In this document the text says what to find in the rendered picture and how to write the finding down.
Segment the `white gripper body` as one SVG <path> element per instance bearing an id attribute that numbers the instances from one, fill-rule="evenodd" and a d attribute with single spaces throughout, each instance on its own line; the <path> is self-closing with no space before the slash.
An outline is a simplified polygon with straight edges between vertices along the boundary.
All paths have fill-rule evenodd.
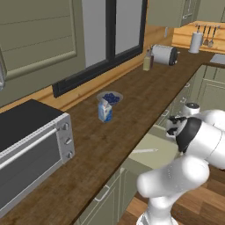
<path id="1" fill-rule="evenodd" d="M 170 116 L 166 121 L 166 136 L 175 138 L 178 126 L 186 120 L 186 117 Z"/>

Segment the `olive green drawer run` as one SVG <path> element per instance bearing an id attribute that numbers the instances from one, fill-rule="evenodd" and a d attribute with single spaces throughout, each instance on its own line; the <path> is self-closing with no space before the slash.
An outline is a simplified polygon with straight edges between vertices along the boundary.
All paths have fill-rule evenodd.
<path id="1" fill-rule="evenodd" d="M 166 108 L 166 110 L 170 110 L 168 116 L 162 117 L 157 120 L 154 127 L 159 129 L 165 129 L 166 126 L 166 120 L 169 116 L 175 115 L 180 116 L 182 114 L 183 107 L 186 103 L 196 103 L 198 100 L 199 92 L 200 92 L 200 86 L 202 83 L 202 80 L 204 78 L 204 75 L 206 73 L 207 66 L 201 65 L 198 70 L 194 73 L 192 78 L 187 82 L 190 84 L 189 87 L 184 87 L 179 94 L 173 99 L 173 101 L 170 103 L 170 105 Z M 180 103 L 180 100 L 182 97 L 187 98 L 186 102 Z"/>

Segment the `silver tongs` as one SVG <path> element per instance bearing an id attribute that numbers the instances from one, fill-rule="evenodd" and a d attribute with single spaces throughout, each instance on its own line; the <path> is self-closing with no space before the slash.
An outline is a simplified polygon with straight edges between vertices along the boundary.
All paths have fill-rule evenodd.
<path id="1" fill-rule="evenodd" d="M 158 151 L 158 149 L 135 149 L 132 151 L 132 154 L 150 153 L 156 151 Z"/>

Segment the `olive green open drawer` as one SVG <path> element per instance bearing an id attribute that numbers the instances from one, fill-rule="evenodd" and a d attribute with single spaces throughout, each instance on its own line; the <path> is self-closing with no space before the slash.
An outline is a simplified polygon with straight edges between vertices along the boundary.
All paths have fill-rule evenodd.
<path id="1" fill-rule="evenodd" d="M 121 171 L 129 170 L 135 175 L 161 168 L 178 156 L 178 146 L 171 141 L 146 134 L 134 149 L 158 149 L 156 152 L 132 154 L 121 165 Z"/>

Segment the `olive green base cupboard run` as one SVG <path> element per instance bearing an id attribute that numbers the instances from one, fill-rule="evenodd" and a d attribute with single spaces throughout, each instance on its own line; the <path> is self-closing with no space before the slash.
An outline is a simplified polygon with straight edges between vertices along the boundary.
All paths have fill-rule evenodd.
<path id="1" fill-rule="evenodd" d="M 197 100 L 202 111 L 225 111 L 225 69 L 206 66 Z"/>

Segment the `bowl of blueberries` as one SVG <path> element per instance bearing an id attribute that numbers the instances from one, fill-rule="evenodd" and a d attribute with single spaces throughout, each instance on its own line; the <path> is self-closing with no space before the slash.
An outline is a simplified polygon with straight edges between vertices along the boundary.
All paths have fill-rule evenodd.
<path id="1" fill-rule="evenodd" d="M 101 100 L 102 98 L 110 105 L 117 105 L 123 99 L 123 95 L 117 91 L 103 91 L 97 95 L 97 100 Z"/>

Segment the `pale yellow bottle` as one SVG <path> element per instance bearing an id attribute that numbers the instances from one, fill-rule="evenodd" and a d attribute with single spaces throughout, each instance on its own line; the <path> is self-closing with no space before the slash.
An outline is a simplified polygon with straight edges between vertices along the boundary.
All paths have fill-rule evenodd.
<path id="1" fill-rule="evenodd" d="M 149 68 L 150 68 L 150 58 L 151 58 L 151 55 L 150 55 L 150 50 L 148 49 L 147 50 L 147 53 L 144 57 L 144 61 L 143 61 L 143 70 L 144 71 L 149 71 Z"/>

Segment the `brown bottle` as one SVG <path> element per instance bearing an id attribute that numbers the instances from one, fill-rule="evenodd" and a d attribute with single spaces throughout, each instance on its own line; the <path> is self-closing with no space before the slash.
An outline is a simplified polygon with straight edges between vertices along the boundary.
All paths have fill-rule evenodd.
<path id="1" fill-rule="evenodd" d="M 153 63 L 154 63 L 154 54 L 153 54 L 153 50 L 152 48 L 150 49 L 150 63 L 149 63 L 149 67 L 152 69 L 153 68 Z"/>

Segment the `blue white milk carton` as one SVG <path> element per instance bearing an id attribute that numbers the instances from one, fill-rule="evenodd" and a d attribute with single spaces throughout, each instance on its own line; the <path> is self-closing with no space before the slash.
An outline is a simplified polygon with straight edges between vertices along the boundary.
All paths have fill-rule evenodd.
<path id="1" fill-rule="evenodd" d="M 98 103 L 98 118 L 103 122 L 111 121 L 113 118 L 113 108 L 103 98 Z"/>

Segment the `white toaster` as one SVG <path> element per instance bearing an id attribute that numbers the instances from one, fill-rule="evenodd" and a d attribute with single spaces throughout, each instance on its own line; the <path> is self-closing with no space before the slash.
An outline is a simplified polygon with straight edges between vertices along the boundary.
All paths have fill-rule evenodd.
<path id="1" fill-rule="evenodd" d="M 178 62 L 178 49 L 176 47 L 153 45 L 152 54 L 155 63 L 172 66 Z"/>

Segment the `narrow olive green cupboard door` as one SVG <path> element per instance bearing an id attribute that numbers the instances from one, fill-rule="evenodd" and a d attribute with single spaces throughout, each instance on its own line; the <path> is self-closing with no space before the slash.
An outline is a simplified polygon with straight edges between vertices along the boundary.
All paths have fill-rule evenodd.
<path id="1" fill-rule="evenodd" d="M 127 206 L 137 192 L 137 176 L 129 170 L 123 170 L 120 181 L 120 216 L 124 214 Z"/>

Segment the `steel sink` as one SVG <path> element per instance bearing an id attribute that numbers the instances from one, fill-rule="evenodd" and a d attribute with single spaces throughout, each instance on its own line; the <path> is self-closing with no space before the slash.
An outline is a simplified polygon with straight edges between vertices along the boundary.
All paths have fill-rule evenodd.
<path id="1" fill-rule="evenodd" d="M 225 65 L 225 54 L 215 54 L 210 62 Z"/>

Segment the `white paper towel roll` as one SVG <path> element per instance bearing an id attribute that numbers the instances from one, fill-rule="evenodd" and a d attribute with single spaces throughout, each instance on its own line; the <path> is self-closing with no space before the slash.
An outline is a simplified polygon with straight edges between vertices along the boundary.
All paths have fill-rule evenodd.
<path id="1" fill-rule="evenodd" d="M 191 44 L 189 48 L 189 52 L 192 54 L 197 54 L 200 50 L 201 41 L 202 41 L 203 33 L 194 32 L 192 34 Z"/>

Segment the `olive green base cupboard door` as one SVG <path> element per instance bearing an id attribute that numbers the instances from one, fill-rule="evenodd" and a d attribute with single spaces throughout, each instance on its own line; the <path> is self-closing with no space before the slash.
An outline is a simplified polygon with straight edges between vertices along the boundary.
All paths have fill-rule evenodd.
<path id="1" fill-rule="evenodd" d="M 107 183 L 109 193 L 101 202 L 93 200 L 73 225 L 116 225 L 120 210 L 120 174 Z"/>

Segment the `black framed window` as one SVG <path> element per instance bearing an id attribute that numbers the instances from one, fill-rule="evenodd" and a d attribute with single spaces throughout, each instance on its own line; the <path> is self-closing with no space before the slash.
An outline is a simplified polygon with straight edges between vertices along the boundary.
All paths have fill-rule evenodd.
<path id="1" fill-rule="evenodd" d="M 148 0 L 82 0 L 85 66 L 52 85 L 56 98 L 142 53 Z"/>

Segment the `silver toaster oven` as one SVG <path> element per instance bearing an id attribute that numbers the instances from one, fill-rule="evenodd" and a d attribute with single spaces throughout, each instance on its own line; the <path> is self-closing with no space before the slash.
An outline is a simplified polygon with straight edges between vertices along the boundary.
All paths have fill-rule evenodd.
<path id="1" fill-rule="evenodd" d="M 0 218 L 74 155 L 68 113 L 34 99 L 0 113 Z"/>

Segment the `rail with hanging tools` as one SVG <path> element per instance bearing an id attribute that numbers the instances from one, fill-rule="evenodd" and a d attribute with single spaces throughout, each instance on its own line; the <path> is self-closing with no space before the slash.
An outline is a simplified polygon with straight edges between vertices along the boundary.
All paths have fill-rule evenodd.
<path id="1" fill-rule="evenodd" d="M 195 23 L 195 27 L 197 28 L 197 32 L 202 29 L 202 39 L 201 46 L 212 47 L 214 45 L 214 36 L 216 32 L 221 28 L 220 25 L 206 25 Z"/>

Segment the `olive green wall cupboard run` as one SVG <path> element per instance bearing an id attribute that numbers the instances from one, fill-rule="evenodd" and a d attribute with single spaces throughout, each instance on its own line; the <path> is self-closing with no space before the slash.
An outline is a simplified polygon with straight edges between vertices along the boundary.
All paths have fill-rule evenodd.
<path id="1" fill-rule="evenodd" d="M 225 0 L 149 0 L 149 25 L 179 28 L 194 21 L 225 21 Z"/>

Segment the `olive green wall cupboard door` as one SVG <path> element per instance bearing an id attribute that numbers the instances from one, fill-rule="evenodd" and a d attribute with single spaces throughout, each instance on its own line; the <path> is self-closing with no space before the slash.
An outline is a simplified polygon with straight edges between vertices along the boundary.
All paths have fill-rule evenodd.
<path id="1" fill-rule="evenodd" d="M 0 107 L 83 69 L 82 0 L 0 0 Z"/>

